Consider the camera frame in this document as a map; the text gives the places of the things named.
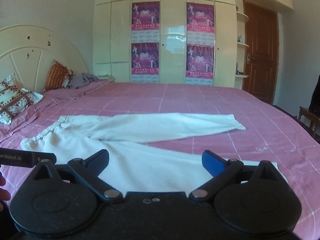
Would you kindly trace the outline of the left hand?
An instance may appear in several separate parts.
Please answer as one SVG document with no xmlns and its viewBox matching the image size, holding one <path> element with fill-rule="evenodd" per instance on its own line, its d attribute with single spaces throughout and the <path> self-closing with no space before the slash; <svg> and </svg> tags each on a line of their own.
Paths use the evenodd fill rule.
<svg viewBox="0 0 320 240">
<path fill-rule="evenodd" d="M 4 202 L 9 201 L 11 199 L 11 194 L 7 190 L 2 187 L 6 185 L 6 179 L 3 177 L 2 173 L 0 174 L 0 211 L 4 209 Z"/>
</svg>

